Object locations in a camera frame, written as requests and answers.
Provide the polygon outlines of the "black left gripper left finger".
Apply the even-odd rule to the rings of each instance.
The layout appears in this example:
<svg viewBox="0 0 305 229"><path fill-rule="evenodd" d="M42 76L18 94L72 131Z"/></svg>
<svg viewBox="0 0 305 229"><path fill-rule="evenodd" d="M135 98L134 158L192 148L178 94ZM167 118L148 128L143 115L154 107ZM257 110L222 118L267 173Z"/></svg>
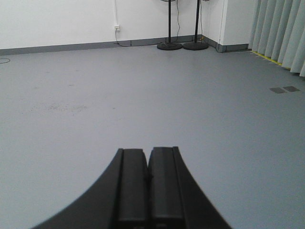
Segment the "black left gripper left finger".
<svg viewBox="0 0 305 229"><path fill-rule="evenodd" d="M147 163L141 149L119 149L102 175L78 199L38 229L145 229Z"/></svg>

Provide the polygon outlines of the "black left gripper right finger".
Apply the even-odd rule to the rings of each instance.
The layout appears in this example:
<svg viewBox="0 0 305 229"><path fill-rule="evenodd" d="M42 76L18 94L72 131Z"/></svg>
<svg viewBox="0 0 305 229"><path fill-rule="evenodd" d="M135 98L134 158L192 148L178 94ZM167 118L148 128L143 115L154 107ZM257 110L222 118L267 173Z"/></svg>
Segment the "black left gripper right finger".
<svg viewBox="0 0 305 229"><path fill-rule="evenodd" d="M155 147L149 172L153 229L230 228L196 183L178 147Z"/></svg>

